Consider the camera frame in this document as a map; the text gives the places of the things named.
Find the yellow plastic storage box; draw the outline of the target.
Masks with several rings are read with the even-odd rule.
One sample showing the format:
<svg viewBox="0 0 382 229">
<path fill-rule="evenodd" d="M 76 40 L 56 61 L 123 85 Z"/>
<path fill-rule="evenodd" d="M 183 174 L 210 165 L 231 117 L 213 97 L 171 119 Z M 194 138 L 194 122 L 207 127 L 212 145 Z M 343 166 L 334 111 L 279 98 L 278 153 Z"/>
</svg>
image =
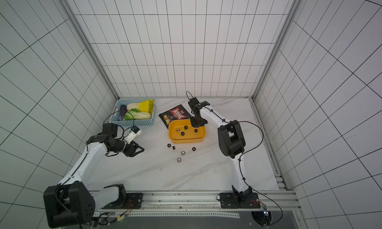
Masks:
<svg viewBox="0 0 382 229">
<path fill-rule="evenodd" d="M 169 139 L 175 144 L 200 143 L 205 139 L 206 135 L 205 126 L 194 128 L 190 119 L 172 121 L 168 128 Z"/>
</svg>

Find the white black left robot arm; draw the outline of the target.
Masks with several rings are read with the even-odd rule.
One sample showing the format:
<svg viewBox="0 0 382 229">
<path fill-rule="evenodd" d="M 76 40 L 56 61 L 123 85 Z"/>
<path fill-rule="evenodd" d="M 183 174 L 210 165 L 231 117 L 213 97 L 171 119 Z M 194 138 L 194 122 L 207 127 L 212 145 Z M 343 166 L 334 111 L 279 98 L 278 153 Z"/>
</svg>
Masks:
<svg viewBox="0 0 382 229">
<path fill-rule="evenodd" d="M 140 209 L 143 195 L 127 193 L 123 184 L 112 184 L 90 192 L 89 181 L 101 159 L 117 156 L 135 157 L 144 148 L 134 141 L 141 134 L 137 126 L 127 136 L 117 137 L 118 125 L 106 123 L 102 132 L 86 141 L 86 148 L 69 173 L 43 193 L 47 222 L 50 228 L 72 225 L 109 225 L 125 218 L 133 209 Z"/>
</svg>

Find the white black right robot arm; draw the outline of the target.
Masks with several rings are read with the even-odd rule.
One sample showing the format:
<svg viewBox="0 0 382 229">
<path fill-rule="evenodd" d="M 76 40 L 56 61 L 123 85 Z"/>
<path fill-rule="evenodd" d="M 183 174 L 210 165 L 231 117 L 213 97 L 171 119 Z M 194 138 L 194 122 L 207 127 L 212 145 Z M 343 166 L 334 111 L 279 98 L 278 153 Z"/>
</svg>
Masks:
<svg viewBox="0 0 382 229">
<path fill-rule="evenodd" d="M 232 192 L 219 193 L 217 200 L 223 209 L 259 209 L 262 203 L 258 194 L 246 182 L 243 155 L 246 141 L 237 120 L 229 121 L 216 113 L 206 101 L 200 102 L 196 97 L 188 101 L 193 116 L 190 118 L 194 128 L 208 123 L 217 125 L 218 145 L 224 156 L 230 158 L 234 181 Z"/>
</svg>

